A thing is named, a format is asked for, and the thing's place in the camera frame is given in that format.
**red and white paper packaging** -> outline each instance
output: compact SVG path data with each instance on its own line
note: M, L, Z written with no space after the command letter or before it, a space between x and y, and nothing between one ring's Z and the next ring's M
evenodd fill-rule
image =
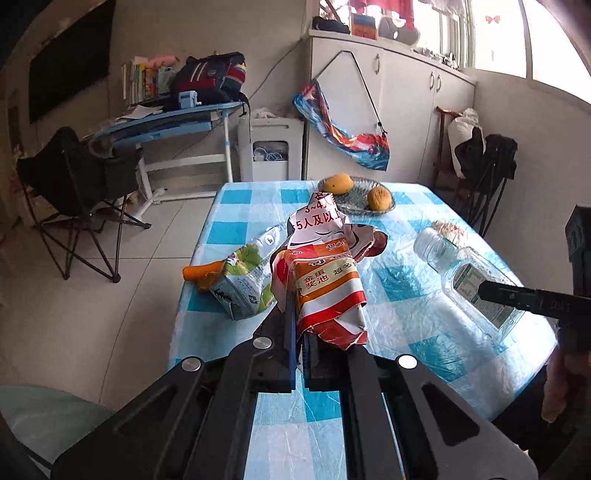
M388 235L372 225L355 225L337 210L331 193L315 192L290 216L293 234L271 257L271 291L285 311L295 291L297 335L312 332L347 350L367 343L366 303L357 262L379 255Z

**power cord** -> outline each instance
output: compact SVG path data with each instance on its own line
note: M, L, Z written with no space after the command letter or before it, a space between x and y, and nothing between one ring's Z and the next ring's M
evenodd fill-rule
M269 72L267 73L267 75L265 76L265 78L263 79L263 81L261 82L261 84L256 88L256 90L252 93L252 95L250 96L249 100L252 100L254 98L254 96L259 92L259 90L261 90L262 86L265 84L265 82L269 79L269 77L271 76L271 73L273 73L273 70L275 70L279 64L285 60L287 58L287 56L293 52L298 45L300 45L300 43L302 43L304 39L300 38L294 45L293 47L291 47L287 53L285 55L283 55L279 60L277 60L275 62L275 64L271 67L271 70L269 70ZM232 115L234 115L236 112L238 112L238 110L233 111L228 117L231 117ZM185 153L189 148L193 148L195 145L199 145L203 140L205 140L209 135L211 135L211 133L220 126L220 123L218 122L209 132L207 132L207 134L205 134L205 136L203 136L202 138L200 138L198 141L196 141L195 143L192 143L191 145L188 145L187 147L184 147L180 152L178 152L174 157L172 157L172 160L174 160L175 158L177 158L179 155L182 155L183 153Z

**black television screen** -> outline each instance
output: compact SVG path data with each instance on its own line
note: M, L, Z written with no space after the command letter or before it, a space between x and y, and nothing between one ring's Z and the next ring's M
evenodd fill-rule
M29 121L109 74L115 0L108 0L53 39L31 61Z

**clear plastic bottle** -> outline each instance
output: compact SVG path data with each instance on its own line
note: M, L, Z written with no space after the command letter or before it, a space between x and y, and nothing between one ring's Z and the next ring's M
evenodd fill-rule
M458 248L433 228L414 241L414 252L441 275L445 294L495 342L507 336L522 310L482 300L478 287L485 280L515 285L510 278L473 248Z

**red clothing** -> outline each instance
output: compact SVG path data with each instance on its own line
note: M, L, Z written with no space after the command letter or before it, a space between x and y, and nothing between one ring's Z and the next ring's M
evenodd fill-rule
M405 19L406 28L414 28L413 0L350 0L354 9L363 9L368 5L377 5L384 10L393 10Z

